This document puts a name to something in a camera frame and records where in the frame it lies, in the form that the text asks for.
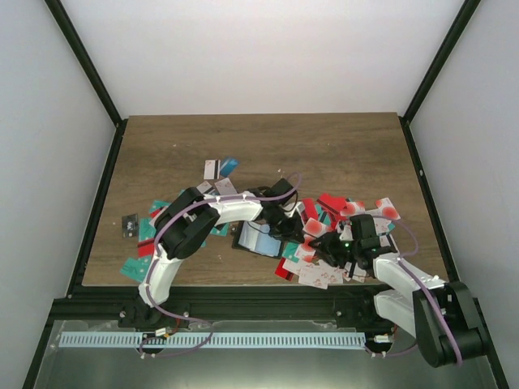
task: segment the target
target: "white wall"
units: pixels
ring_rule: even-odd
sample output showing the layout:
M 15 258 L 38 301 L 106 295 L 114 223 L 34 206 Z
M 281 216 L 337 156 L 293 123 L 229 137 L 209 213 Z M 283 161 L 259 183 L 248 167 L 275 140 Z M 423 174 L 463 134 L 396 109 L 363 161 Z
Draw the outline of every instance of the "white wall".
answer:
M 462 0 L 64 0 L 121 115 L 403 114 Z
M 63 297 L 114 127 L 43 1 L 0 12 L 0 383 L 20 388 Z
M 481 2 L 412 123 L 461 278 L 519 387 L 519 8 Z

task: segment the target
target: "brown wood surface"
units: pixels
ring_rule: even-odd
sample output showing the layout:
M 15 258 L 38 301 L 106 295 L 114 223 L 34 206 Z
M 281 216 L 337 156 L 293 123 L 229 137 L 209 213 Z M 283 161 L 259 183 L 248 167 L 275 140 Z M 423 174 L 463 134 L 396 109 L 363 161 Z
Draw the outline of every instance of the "brown wood surface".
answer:
M 205 160 L 225 156 L 240 162 L 230 176 L 238 191 L 297 171 L 302 198 L 328 192 L 371 208 L 389 197 L 418 237 L 420 252 L 410 262 L 446 277 L 395 113 L 143 116 L 128 122 L 83 284 L 136 284 L 119 273 L 128 257 L 137 258 L 137 239 L 122 238 L 121 217 L 148 216 L 154 199 L 174 200 L 204 180 Z M 412 248 L 405 231 L 394 236 L 401 250 Z M 290 284 L 274 275 L 278 260 L 233 250 L 231 241 L 209 236 L 174 284 Z

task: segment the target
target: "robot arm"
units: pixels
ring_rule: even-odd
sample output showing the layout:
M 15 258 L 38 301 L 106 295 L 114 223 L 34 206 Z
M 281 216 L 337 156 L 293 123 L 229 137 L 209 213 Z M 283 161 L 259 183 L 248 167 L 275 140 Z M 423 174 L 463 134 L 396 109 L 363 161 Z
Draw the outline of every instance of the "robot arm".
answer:
M 284 208 L 293 194 L 292 186 L 283 179 L 264 191 L 249 190 L 231 196 L 212 196 L 201 194 L 196 188 L 187 189 L 155 219 L 160 243 L 145 281 L 139 286 L 144 302 L 155 306 L 168 299 L 169 287 L 182 261 L 200 248 L 215 225 L 265 220 L 273 237 L 303 242 L 302 221 L 298 214 L 303 211 L 302 204 L 290 204 L 290 211 Z M 276 197 L 283 199 L 267 200 Z M 193 207 L 195 203 L 204 204 Z M 189 206 L 193 210 L 178 217 Z M 169 223 L 174 217 L 178 219 Z M 463 283 L 447 283 L 438 276 L 430 276 L 390 248 L 381 247 L 371 215 L 351 216 L 350 227 L 351 232 L 346 233 L 344 225 L 339 226 L 337 231 L 315 239 L 311 246 L 330 265 L 344 268 L 346 263 L 352 263 L 350 271 L 358 266 L 391 286 L 392 289 L 374 297 L 375 310 L 381 318 L 390 320 L 416 338 L 430 365 L 437 367 L 461 362 L 461 358 L 485 355 L 489 347 L 487 331 Z M 417 280 L 434 295 L 435 306 L 441 307 L 448 334 Z M 451 333 L 459 348 L 458 354 L 448 339 Z

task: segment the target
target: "black card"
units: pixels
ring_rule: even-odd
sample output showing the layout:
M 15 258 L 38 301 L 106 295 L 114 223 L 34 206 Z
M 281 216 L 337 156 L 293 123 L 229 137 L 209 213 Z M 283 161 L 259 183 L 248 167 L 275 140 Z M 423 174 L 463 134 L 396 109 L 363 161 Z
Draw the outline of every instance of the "black card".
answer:
M 122 237 L 137 237 L 139 235 L 139 215 L 122 217 Z

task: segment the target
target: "black metal frame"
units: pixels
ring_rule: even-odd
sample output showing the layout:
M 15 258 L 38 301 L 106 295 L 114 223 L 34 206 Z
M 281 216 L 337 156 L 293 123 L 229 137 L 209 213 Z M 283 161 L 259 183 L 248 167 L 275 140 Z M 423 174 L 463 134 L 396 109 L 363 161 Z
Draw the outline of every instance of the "black metal frame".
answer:
M 130 326 L 138 327 L 139 329 L 146 329 L 151 323 L 153 323 L 153 326 L 157 325 L 157 321 L 142 315 L 143 307 L 139 307 L 137 288 L 84 287 L 82 285 L 84 270 L 92 249 L 127 120 L 121 119 L 60 0 L 45 0 L 45 2 L 56 19 L 58 26 L 62 29 L 65 38 L 78 58 L 88 79 L 91 81 L 102 104 L 105 106 L 116 127 L 116 131 L 88 220 L 84 239 L 79 249 L 79 255 L 67 291 L 67 298 L 57 299 L 52 305 L 49 318 L 28 371 L 24 384 L 26 388 L 33 387 L 36 382 L 41 360 L 49 341 L 51 328 L 56 320 L 118 320 L 123 327 Z M 414 95 L 409 108 L 405 112 L 404 117 L 400 118 L 405 141 L 407 142 L 436 239 L 440 246 L 440 253 L 444 259 L 448 278 L 451 281 L 459 280 L 459 277 L 435 208 L 426 175 L 423 172 L 418 151 L 414 145 L 410 123 L 425 100 L 427 93 L 479 2 L 480 0 L 465 0 Z M 172 298 L 165 303 L 165 308 L 180 314 L 187 310 L 191 316 L 215 321 L 229 319 L 334 320 L 338 327 L 355 327 L 358 331 L 377 333 L 387 331 L 391 326 L 390 322 L 373 315 L 372 309 L 372 296 L 386 288 L 384 285 L 351 285 L 348 288 L 331 287 L 326 291 L 322 291 L 307 287 L 286 288 L 279 286 L 172 287 L 170 290 Z M 481 313 L 480 309 L 479 313 L 484 322 L 483 313 Z M 502 388 L 508 387 L 492 344 L 488 360 L 498 386 Z

